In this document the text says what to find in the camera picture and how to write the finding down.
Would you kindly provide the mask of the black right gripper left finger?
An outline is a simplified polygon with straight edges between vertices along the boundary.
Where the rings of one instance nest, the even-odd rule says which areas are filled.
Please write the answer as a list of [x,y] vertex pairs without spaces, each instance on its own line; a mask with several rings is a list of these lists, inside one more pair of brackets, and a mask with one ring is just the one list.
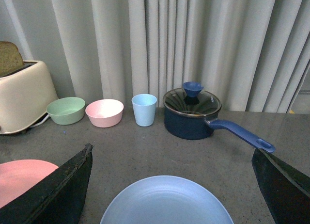
[[85,148],[0,209],[2,224],[77,224],[85,204],[93,165],[93,146]]

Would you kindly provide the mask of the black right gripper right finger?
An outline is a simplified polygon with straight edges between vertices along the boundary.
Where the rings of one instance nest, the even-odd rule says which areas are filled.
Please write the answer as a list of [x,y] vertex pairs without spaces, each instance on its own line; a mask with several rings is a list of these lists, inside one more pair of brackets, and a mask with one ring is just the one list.
[[255,149],[252,167],[277,224],[310,222],[310,178],[271,153]]

